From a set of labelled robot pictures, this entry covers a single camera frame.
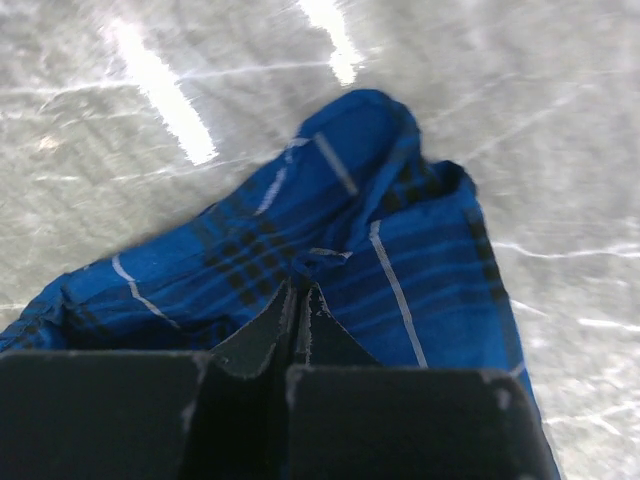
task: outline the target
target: white marble surface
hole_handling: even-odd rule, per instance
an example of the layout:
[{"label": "white marble surface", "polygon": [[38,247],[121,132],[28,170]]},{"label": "white marble surface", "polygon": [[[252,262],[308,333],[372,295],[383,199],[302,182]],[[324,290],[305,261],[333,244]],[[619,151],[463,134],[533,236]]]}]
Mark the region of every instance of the white marble surface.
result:
[{"label": "white marble surface", "polygon": [[381,88],[479,184],[566,478],[640,478],[639,0],[0,0],[0,32],[0,326]]}]

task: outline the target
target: white stripe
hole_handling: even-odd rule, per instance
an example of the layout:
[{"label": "white stripe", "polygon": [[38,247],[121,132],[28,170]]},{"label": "white stripe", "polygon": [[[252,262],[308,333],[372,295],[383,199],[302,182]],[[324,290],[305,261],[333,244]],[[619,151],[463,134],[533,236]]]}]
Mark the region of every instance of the white stripe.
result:
[{"label": "white stripe", "polygon": [[175,321],[171,320],[164,313],[162,313],[158,307],[156,307],[153,303],[140,295],[135,279],[127,272],[125,272],[124,268],[122,268],[122,265],[120,264],[120,255],[116,255],[115,257],[113,257],[111,259],[111,264],[113,265],[113,269],[116,271],[116,273],[124,278],[129,284],[129,290],[131,290],[131,296],[133,298],[142,302],[144,306],[151,310],[154,315],[165,319],[173,328],[175,328],[176,330],[180,330],[180,326]]},{"label": "white stripe", "polygon": [[[287,145],[287,149],[284,155],[284,160],[287,163],[287,165],[290,165],[291,163],[293,163],[293,154],[292,154],[293,148],[303,147],[308,142],[309,142],[308,139],[299,138],[299,137],[296,137],[289,142],[289,145]],[[280,170],[276,172],[276,178],[273,181],[273,183],[269,185],[267,192],[264,194],[264,198],[262,199],[262,202],[260,202],[260,206],[258,206],[258,209],[253,214],[254,216],[264,213],[264,211],[271,206],[271,204],[276,198],[276,195],[278,195],[278,192],[282,188],[282,184],[284,183],[284,179],[286,178],[286,176],[287,176],[286,166],[282,167]]]},{"label": "white stripe", "polygon": [[349,192],[349,195],[353,197],[358,195],[358,187],[356,187],[356,184],[349,175],[349,172],[344,166],[344,163],[342,163],[342,160],[338,158],[338,155],[336,154],[333,147],[329,144],[324,134],[322,132],[316,133],[313,136],[313,140],[316,142],[316,145],[318,145],[320,153],[322,153],[324,158],[326,158],[327,163],[342,182],[342,185],[344,185],[344,188],[346,188],[347,192]]},{"label": "white stripe", "polygon": [[271,185],[269,185],[267,193],[265,193],[264,198],[262,199],[262,203],[260,203],[260,206],[258,207],[258,210],[256,210],[256,213],[254,213],[254,215],[260,215],[271,206],[276,198],[276,195],[280,191],[280,188],[282,187],[282,183],[284,182],[284,178],[286,176],[287,167],[282,167],[280,170],[278,170],[278,172],[276,173],[276,179]]},{"label": "white stripe", "polygon": [[337,252],[328,248],[312,248],[309,250],[309,253],[313,253],[315,255],[336,255],[347,259],[353,255],[353,252]]},{"label": "white stripe", "polygon": [[389,257],[387,256],[387,252],[382,245],[382,241],[380,240],[380,220],[376,220],[371,224],[371,232],[369,234],[369,239],[373,244],[373,248],[378,255],[378,259],[380,260],[380,264],[382,265],[382,269],[384,270],[385,275],[387,275],[387,279],[391,284],[391,288],[393,289],[393,293],[396,296],[396,300],[398,302],[398,307],[400,307],[400,313],[402,313],[402,320],[404,321],[404,327],[409,334],[409,340],[411,341],[411,345],[413,346],[413,351],[416,354],[416,358],[418,359],[418,365],[421,367],[427,367],[427,359],[424,358],[424,353],[422,351],[422,345],[420,345],[420,340],[418,340],[418,335],[416,334],[416,329],[413,326],[413,318],[411,317],[411,311],[409,310],[409,305],[407,304],[406,298],[404,298],[404,292],[400,287],[400,283],[398,282],[398,278],[396,277],[393,268],[391,267],[391,262],[389,261]]},{"label": "white stripe", "polygon": [[524,361],[520,362],[513,370],[509,372],[513,378],[518,378],[524,372]]}]

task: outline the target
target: blue plaid cloth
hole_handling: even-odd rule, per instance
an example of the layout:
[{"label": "blue plaid cloth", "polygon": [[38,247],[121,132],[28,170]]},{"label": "blue plaid cloth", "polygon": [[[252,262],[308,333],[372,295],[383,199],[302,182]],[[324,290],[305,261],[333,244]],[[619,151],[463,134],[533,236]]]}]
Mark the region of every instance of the blue plaid cloth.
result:
[{"label": "blue plaid cloth", "polygon": [[287,278],[311,279],[385,365],[494,367],[531,393],[475,188],[427,163],[407,108],[353,91],[196,218],[64,274],[0,335],[9,349],[210,349]]}]

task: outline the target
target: marble floor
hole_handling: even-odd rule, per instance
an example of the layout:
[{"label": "marble floor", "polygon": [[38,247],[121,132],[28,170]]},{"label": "marble floor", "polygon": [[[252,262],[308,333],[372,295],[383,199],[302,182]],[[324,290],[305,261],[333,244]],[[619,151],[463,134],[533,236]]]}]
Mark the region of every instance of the marble floor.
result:
[{"label": "marble floor", "polygon": [[380,88],[479,185],[566,478],[640,478],[640,1],[0,0],[0,32],[0,327]]}]

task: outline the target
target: plaid fabric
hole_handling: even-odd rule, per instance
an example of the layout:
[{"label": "plaid fabric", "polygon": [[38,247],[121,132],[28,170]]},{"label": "plaid fabric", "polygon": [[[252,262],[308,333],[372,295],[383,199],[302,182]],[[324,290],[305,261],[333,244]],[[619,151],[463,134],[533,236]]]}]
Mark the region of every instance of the plaid fabric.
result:
[{"label": "plaid fabric", "polygon": [[409,111],[373,90],[309,118],[198,217],[62,275],[0,335],[8,349],[210,349],[288,277],[310,279],[386,365],[495,367],[531,392],[475,189],[428,164]]}]

